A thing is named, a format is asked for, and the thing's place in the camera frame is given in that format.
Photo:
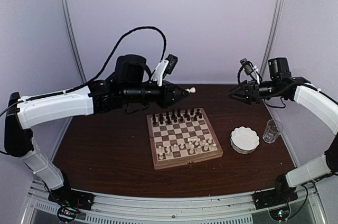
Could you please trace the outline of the aluminium frame post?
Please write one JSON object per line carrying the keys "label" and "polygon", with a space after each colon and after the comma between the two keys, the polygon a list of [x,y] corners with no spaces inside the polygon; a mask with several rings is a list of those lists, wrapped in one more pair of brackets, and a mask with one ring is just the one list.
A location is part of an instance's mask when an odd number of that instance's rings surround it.
{"label": "aluminium frame post", "polygon": [[77,43],[76,43],[76,38],[75,38],[75,35],[74,35],[74,30],[73,30],[73,26],[72,26],[72,22],[71,22],[71,15],[70,15],[70,11],[69,11],[68,0],[60,0],[60,1],[61,1],[63,17],[64,17],[64,21],[65,21],[65,27],[66,27],[66,30],[67,30],[67,36],[68,36],[71,52],[72,52],[72,55],[73,55],[73,58],[74,58],[74,62],[75,62],[75,65],[76,65],[76,69],[77,69],[77,72],[80,76],[81,82],[85,83],[87,81],[87,79],[86,79],[86,76],[85,76],[85,72],[84,72],[84,69],[83,69],[83,65],[82,65],[82,62],[81,62],[81,58],[80,58]]}
{"label": "aluminium frame post", "polygon": [[280,17],[283,11],[284,1],[285,0],[275,0],[273,17],[272,17],[271,25],[270,25],[270,31],[268,34],[267,44],[265,47],[264,56],[263,56],[261,67],[260,67],[260,72],[262,76],[264,76],[265,73],[267,72],[267,67],[268,67],[267,64],[268,64],[268,60],[273,50],[274,41],[275,41],[277,30],[278,30],[278,24],[279,24]]}

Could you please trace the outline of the right round controller board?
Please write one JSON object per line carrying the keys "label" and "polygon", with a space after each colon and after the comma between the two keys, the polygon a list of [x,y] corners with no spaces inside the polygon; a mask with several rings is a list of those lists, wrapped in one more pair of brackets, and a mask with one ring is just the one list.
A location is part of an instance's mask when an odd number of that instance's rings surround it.
{"label": "right round controller board", "polygon": [[278,209],[269,210],[269,215],[274,221],[284,221],[290,216],[290,208],[282,207]]}

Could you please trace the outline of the left aluminium frame post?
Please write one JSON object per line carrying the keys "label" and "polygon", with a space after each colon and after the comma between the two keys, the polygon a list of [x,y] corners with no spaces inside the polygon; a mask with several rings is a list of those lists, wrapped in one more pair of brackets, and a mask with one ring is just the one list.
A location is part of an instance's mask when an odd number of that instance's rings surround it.
{"label": "left aluminium frame post", "polygon": [[83,65],[82,65],[82,62],[81,62],[81,58],[80,58],[77,43],[76,43],[76,38],[75,38],[75,35],[74,35],[74,30],[73,30],[73,26],[72,26],[72,22],[71,22],[71,15],[70,15],[70,11],[69,11],[68,0],[60,0],[60,1],[61,1],[63,17],[64,17],[64,21],[65,21],[65,27],[66,27],[66,30],[67,30],[67,36],[68,36],[71,52],[72,52],[72,55],[73,55],[73,58],[74,58],[74,62],[75,62],[75,65],[76,65],[76,69],[77,69],[77,72],[80,76],[81,82],[85,83],[87,81],[87,79],[86,79],[86,76],[85,76],[85,72],[84,72],[84,69],[83,69]]}

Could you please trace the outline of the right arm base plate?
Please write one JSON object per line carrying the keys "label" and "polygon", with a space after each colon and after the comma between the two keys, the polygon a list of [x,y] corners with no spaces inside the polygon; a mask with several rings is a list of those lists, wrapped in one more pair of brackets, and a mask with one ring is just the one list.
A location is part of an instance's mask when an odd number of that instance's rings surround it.
{"label": "right arm base plate", "polygon": [[257,210],[264,208],[271,208],[287,202],[298,199],[298,195],[295,191],[282,193],[278,195],[275,189],[267,191],[258,190],[252,194],[252,199]]}

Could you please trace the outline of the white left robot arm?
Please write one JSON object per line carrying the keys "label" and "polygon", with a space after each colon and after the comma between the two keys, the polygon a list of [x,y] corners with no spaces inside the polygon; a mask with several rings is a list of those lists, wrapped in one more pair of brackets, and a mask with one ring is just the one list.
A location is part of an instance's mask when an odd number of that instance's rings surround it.
{"label": "white left robot arm", "polygon": [[71,205],[76,193],[64,172],[54,166],[33,145],[32,127],[45,122],[74,116],[103,114],[129,104],[147,109],[154,102],[168,108],[186,98],[189,90],[166,81],[178,58],[169,55],[151,72],[140,55],[119,56],[114,72],[105,80],[92,79],[74,89],[40,96],[21,97],[11,94],[5,117],[3,154],[20,158],[49,189],[50,195]]}

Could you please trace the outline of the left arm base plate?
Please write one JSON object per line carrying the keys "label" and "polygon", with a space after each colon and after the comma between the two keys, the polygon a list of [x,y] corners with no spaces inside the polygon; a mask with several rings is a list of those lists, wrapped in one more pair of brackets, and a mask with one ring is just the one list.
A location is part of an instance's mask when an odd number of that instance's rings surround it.
{"label": "left arm base plate", "polygon": [[55,193],[50,193],[48,200],[55,202],[61,206],[72,207],[76,210],[91,210],[94,201],[94,194],[88,192],[80,192],[71,190],[71,193],[66,196],[56,196]]}

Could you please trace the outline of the left round controller board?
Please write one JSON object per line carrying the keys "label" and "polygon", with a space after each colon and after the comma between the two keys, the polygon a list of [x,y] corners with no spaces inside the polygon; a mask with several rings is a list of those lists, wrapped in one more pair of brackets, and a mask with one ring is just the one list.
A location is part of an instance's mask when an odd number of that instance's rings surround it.
{"label": "left round controller board", "polygon": [[63,222],[73,221],[77,217],[78,214],[79,214],[79,211],[71,207],[66,207],[66,206],[61,206],[57,210],[57,217],[60,221],[63,221]]}

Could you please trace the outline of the right aluminium frame post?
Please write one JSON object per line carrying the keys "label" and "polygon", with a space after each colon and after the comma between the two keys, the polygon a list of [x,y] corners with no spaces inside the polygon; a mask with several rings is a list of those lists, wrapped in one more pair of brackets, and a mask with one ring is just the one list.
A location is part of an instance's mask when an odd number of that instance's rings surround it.
{"label": "right aluminium frame post", "polygon": [[272,17],[271,25],[270,25],[270,31],[268,34],[267,44],[265,47],[264,56],[263,56],[261,67],[260,67],[260,72],[262,76],[264,76],[265,73],[267,72],[267,67],[268,67],[267,64],[268,64],[268,60],[273,50],[274,41],[275,41],[277,30],[278,30],[278,24],[279,24],[280,17],[283,11],[284,1],[285,0],[275,0],[273,17]]}

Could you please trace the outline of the aluminium front rail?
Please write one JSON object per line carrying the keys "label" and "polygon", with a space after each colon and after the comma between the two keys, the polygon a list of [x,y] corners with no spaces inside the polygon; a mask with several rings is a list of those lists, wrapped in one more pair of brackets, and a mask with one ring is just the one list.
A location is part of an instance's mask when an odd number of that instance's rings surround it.
{"label": "aluminium front rail", "polygon": [[138,198],[94,193],[90,210],[73,223],[278,223],[275,214],[290,210],[285,223],[327,223],[313,184],[296,190],[298,199],[257,209],[252,193],[193,198]]}

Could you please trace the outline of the round controller board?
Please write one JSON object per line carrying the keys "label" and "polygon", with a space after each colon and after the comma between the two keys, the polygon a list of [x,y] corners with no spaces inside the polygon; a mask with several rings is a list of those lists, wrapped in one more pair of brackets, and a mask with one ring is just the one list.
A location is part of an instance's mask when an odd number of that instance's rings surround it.
{"label": "round controller board", "polygon": [[66,207],[66,206],[61,206],[57,210],[57,217],[60,221],[63,221],[63,222],[73,221],[77,217],[78,214],[79,214],[79,211],[71,207]]}
{"label": "round controller board", "polygon": [[290,216],[290,208],[282,207],[278,209],[269,210],[269,215],[274,221],[284,221]]}

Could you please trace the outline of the white scalloped ceramic bowl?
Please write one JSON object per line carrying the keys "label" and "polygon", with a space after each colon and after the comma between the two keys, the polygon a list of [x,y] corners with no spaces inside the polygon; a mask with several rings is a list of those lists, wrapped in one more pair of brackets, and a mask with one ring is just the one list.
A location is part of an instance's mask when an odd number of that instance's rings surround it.
{"label": "white scalloped ceramic bowl", "polygon": [[250,127],[237,127],[230,134],[232,148],[240,154],[252,153],[260,144],[257,132]]}

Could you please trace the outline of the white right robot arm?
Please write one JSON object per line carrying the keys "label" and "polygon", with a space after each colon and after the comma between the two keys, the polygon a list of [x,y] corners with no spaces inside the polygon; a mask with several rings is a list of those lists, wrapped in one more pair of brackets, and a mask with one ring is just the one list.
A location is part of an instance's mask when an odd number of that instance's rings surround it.
{"label": "white right robot arm", "polygon": [[322,92],[304,77],[292,76],[287,58],[268,60],[269,80],[263,80],[254,64],[240,60],[237,85],[229,91],[229,97],[246,104],[281,98],[300,105],[326,126],[333,140],[327,150],[276,179],[271,191],[274,203],[283,203],[296,187],[337,175],[337,101]]}

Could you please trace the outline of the black chess pieces rows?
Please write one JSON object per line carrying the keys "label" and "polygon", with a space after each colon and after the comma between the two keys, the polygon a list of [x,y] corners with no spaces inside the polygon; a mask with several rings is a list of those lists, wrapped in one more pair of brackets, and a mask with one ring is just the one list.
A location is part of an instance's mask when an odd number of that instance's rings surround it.
{"label": "black chess pieces rows", "polygon": [[150,115],[150,124],[152,126],[164,125],[186,125],[196,126],[205,124],[205,117],[201,108],[191,109],[172,109],[164,113]]}

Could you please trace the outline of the clear drinking glass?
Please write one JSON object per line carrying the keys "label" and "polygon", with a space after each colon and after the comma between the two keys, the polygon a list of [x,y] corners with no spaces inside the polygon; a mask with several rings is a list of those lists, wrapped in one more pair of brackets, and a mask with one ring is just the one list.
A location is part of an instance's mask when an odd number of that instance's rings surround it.
{"label": "clear drinking glass", "polygon": [[283,129],[283,125],[280,121],[270,119],[266,124],[262,139],[265,143],[272,144],[279,137]]}

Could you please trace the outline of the white queen chess piece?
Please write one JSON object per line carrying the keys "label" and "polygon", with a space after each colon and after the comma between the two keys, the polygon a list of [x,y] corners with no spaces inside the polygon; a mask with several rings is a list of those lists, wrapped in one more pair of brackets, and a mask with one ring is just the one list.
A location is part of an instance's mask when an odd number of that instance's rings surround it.
{"label": "white queen chess piece", "polygon": [[188,142],[195,142],[195,141],[199,142],[200,138],[198,138],[198,137],[197,138],[188,138],[187,141]]}

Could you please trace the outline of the white knight chess piece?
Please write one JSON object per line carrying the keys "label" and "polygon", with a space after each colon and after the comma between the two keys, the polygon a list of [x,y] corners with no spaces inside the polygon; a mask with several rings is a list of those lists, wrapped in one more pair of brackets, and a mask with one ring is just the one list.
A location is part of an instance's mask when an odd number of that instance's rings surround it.
{"label": "white knight chess piece", "polygon": [[172,152],[170,148],[166,149],[166,158],[171,158],[172,157]]}

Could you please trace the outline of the wooden chess board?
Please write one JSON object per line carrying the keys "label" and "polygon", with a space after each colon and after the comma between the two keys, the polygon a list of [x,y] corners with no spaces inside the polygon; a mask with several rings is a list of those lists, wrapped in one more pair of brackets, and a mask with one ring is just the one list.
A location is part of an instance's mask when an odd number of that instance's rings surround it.
{"label": "wooden chess board", "polygon": [[[167,169],[171,167],[183,166],[197,162],[208,161],[211,159],[219,158],[223,155],[222,147],[219,143],[219,140],[215,134],[215,131],[204,111],[203,116],[205,117],[205,124],[196,125],[196,126],[186,126],[184,125],[164,125],[164,126],[152,126],[150,124],[150,115],[147,116],[148,132],[149,132],[149,141],[151,145],[152,157],[153,157],[153,166],[154,169]],[[199,145],[194,146],[195,153],[189,154],[189,144],[194,144],[194,142],[188,142],[188,138],[200,138]],[[217,149],[214,151],[210,150],[204,152],[203,146],[201,146],[201,141],[206,140],[208,144],[208,139],[212,138],[213,143],[217,145]],[[173,150],[173,145],[177,145],[177,150]],[[171,158],[166,158],[166,149],[170,148],[172,152]],[[158,152],[163,152],[164,159],[159,160],[157,157]]]}

